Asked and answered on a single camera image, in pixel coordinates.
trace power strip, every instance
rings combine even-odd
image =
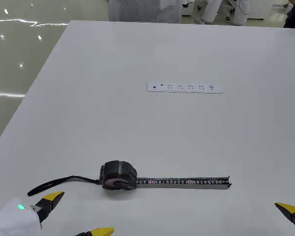
[[[203,83],[147,83],[149,92],[202,92],[202,93],[222,93],[222,89],[214,84]]]

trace glossy floor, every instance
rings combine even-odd
[[[285,13],[247,25],[282,27]],[[0,135],[70,20],[108,20],[107,0],[0,0]],[[214,23],[228,24],[224,18]]]

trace white tabletop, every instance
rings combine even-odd
[[[146,82],[213,82],[223,94],[153,93]],[[231,175],[228,190],[104,191],[109,160],[141,177]],[[295,30],[73,21],[0,138],[0,208],[65,196],[45,236],[295,235]]]

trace tape measure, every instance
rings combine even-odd
[[[32,189],[29,196],[59,185],[69,179],[86,181],[102,185],[109,190],[132,190],[137,187],[189,187],[206,186],[211,188],[229,188],[232,184],[228,177],[190,177],[190,178],[145,178],[137,177],[136,169],[126,161],[109,161],[102,165],[99,179],[90,179],[81,176],[69,176],[55,179]]]

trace black strap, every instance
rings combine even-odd
[[[52,181],[49,181],[47,183],[43,183],[41,184],[40,186],[32,189],[30,192],[28,192],[28,196],[33,196],[37,193],[40,193],[42,191],[45,191],[46,189],[49,189],[49,188],[52,188],[56,185],[59,185],[63,182],[66,182],[68,181],[69,179],[71,178],[78,178],[78,179],[82,179],[86,182],[89,182],[89,183],[95,183],[97,185],[100,185],[100,181],[98,179],[91,179],[91,178],[85,178],[85,177],[82,177],[82,176],[69,176],[69,177],[65,177],[65,178],[58,178],[58,179],[54,179]]]

